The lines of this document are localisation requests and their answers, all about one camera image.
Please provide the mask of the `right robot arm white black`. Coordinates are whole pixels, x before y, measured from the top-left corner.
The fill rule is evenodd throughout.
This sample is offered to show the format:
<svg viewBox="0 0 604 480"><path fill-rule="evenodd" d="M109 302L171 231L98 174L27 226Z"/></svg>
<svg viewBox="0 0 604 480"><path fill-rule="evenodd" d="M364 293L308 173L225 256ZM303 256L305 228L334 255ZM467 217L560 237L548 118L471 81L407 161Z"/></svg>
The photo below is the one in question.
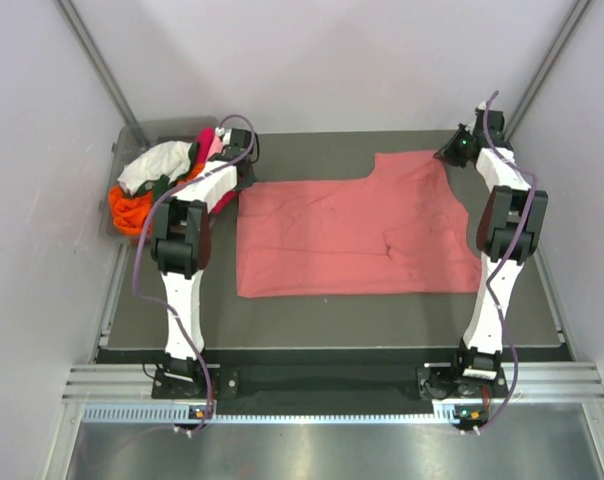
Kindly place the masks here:
<svg viewBox="0 0 604 480"><path fill-rule="evenodd" d="M480 286L448 372L451 388L463 396L499 382L508 305L524 264L537 250L548 205L536 176L516 164L504 126L504 114L483 102L474 121L460 124L434 155L451 166L473 165L489 193L476 233Z"/></svg>

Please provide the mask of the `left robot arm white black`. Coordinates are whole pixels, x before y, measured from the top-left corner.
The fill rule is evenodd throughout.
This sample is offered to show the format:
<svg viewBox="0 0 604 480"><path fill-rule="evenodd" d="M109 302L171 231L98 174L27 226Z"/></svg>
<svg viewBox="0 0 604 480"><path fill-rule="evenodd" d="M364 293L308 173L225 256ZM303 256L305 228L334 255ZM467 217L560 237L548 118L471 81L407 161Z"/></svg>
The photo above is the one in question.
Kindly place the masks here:
<svg viewBox="0 0 604 480"><path fill-rule="evenodd" d="M201 283L212 250L213 211L227 194L254 180L251 154L255 133L218 128L221 150L206 161L186 187L164 200L154 215L151 257L163 281L168 317L165 359L156 366L154 399L204 399L212 395L204 365Z"/></svg>

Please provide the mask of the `salmon pink t shirt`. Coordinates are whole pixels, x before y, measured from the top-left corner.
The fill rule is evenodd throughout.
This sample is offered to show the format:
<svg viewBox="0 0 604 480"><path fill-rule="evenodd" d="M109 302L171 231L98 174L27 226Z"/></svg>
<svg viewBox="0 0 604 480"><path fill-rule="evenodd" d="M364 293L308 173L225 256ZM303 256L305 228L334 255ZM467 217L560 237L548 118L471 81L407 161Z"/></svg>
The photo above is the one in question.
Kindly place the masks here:
<svg viewBox="0 0 604 480"><path fill-rule="evenodd" d="M256 183L239 199L237 293L474 293L468 221L430 151L378 153L358 179Z"/></svg>

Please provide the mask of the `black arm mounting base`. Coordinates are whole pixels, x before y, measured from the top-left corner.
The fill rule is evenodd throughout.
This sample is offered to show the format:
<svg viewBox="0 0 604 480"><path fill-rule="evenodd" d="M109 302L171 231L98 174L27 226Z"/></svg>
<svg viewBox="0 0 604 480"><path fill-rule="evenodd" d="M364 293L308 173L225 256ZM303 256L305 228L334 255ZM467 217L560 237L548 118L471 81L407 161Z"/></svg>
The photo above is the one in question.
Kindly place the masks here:
<svg viewBox="0 0 604 480"><path fill-rule="evenodd" d="M433 401L477 400L451 382L454 348L209 349L204 354L219 414L376 415L425 413Z"/></svg>

